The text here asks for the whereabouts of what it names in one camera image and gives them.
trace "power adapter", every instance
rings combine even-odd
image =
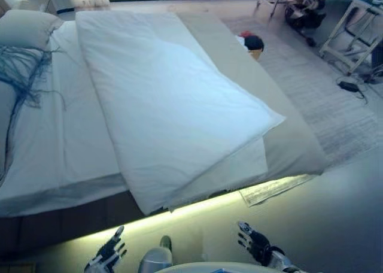
[[[341,89],[347,90],[348,92],[359,92],[359,87],[354,83],[347,83],[346,81],[341,81],[338,83],[338,86]]]

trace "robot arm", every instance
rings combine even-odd
[[[242,231],[238,233],[238,244],[245,247],[262,266],[288,273],[307,273],[294,266],[280,248],[271,246],[269,240],[248,223],[238,222],[238,226]]]
[[[125,246],[125,243],[122,243],[117,251],[115,246],[121,241],[121,234],[124,231],[124,226],[120,226],[112,238],[103,245],[100,250],[98,250],[96,257],[94,257],[85,267],[84,273],[113,273],[113,267],[120,261],[122,257],[126,254],[127,250],[125,249],[122,254],[120,252]]]

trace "white duvet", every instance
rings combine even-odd
[[[146,214],[284,119],[198,54],[160,39],[150,20],[127,11],[76,16],[118,167]]]

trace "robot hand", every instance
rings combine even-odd
[[[85,267],[84,273],[113,273],[113,267],[117,262],[124,257],[127,250],[124,248],[125,243],[122,243],[117,251],[114,247],[121,241],[121,234],[124,231],[124,226],[120,226],[112,238],[98,250],[96,257],[93,258]]]
[[[285,255],[280,248],[271,246],[269,240],[263,234],[251,228],[248,223],[238,222],[238,226],[244,234],[250,237],[250,239],[248,239],[243,233],[238,233],[240,237],[238,244],[245,247],[262,266],[269,266],[273,251]]]

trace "gray carpet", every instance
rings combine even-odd
[[[223,20],[234,34],[249,30],[265,43],[260,64],[278,83],[317,136],[331,165],[377,146],[378,121],[364,101],[252,17]]]

